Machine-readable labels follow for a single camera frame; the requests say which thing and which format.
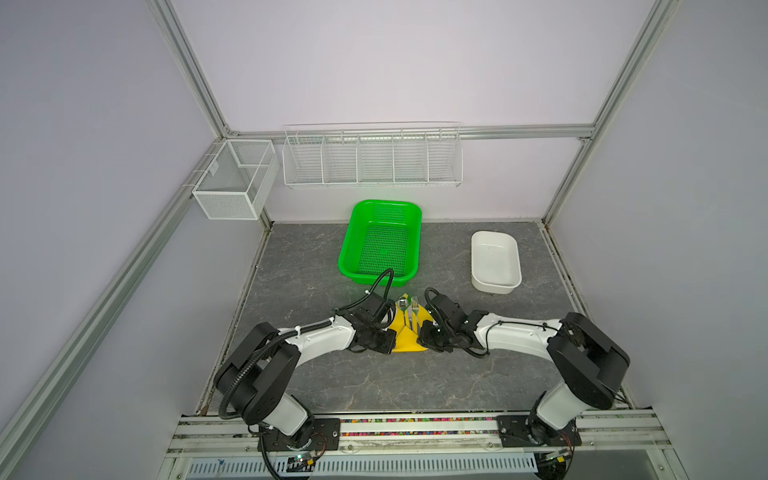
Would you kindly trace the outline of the silver spoon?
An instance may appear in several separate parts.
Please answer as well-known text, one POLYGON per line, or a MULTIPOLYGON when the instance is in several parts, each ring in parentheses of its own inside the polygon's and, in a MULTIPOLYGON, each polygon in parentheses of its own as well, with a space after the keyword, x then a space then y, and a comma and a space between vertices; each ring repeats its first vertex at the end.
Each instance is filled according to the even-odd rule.
POLYGON ((405 318, 405 316, 406 316, 407 307, 408 307, 407 299, 406 298, 400 298, 398 300, 398 302, 397 302, 397 308, 398 308, 399 315, 402 318, 405 318))

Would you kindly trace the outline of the yellow paper napkin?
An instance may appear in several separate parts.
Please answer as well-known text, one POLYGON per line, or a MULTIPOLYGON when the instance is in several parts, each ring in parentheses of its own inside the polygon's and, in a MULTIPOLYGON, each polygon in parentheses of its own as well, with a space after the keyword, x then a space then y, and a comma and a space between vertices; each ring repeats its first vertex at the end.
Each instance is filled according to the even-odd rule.
MULTIPOLYGON (((419 321, 420 332, 421 327, 425 322, 432 321, 431 314, 424 307, 420 307, 419 321)), ((395 333, 395 345, 392 349, 392 353, 412 353, 427 350, 427 348, 423 347, 418 341, 420 332, 416 334, 414 330, 410 330, 407 326, 406 317, 402 318, 399 315, 397 303, 394 320, 389 325, 388 329, 395 333)))

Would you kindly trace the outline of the silver fork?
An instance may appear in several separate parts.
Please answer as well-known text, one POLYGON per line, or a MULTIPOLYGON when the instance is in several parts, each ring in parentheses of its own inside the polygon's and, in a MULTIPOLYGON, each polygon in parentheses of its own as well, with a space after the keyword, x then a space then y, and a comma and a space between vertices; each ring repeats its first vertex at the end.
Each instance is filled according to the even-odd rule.
POLYGON ((420 312, 420 305, 418 303, 418 300, 416 298, 412 298, 411 317, 412 317, 413 330, 416 334, 420 332, 419 312, 420 312))

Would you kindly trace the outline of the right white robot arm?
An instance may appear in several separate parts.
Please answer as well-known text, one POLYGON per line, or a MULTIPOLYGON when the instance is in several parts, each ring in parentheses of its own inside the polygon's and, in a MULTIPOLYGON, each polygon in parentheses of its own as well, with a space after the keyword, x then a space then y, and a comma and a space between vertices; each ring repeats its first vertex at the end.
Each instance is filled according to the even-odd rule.
POLYGON ((486 310, 463 311, 434 288, 424 293, 432 316, 419 328, 418 343, 433 351, 465 353, 482 359, 494 350, 548 360, 560 380, 542 393, 526 415, 497 418, 505 447, 581 444, 576 418, 587 410, 613 407, 631 364, 629 355, 589 318, 570 312, 562 319, 502 317, 486 310))

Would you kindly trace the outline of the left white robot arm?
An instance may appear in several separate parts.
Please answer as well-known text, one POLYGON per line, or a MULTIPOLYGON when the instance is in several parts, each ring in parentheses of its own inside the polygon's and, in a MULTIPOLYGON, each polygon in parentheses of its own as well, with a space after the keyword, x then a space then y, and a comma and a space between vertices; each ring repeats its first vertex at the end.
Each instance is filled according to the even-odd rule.
POLYGON ((291 328, 268 322, 256 325, 214 377, 222 395, 217 415, 248 426, 274 429, 293 442, 304 442, 314 416, 287 393, 296 369, 326 354, 353 347, 388 355, 396 343, 390 329, 395 302, 373 292, 337 309, 323 320, 291 328))

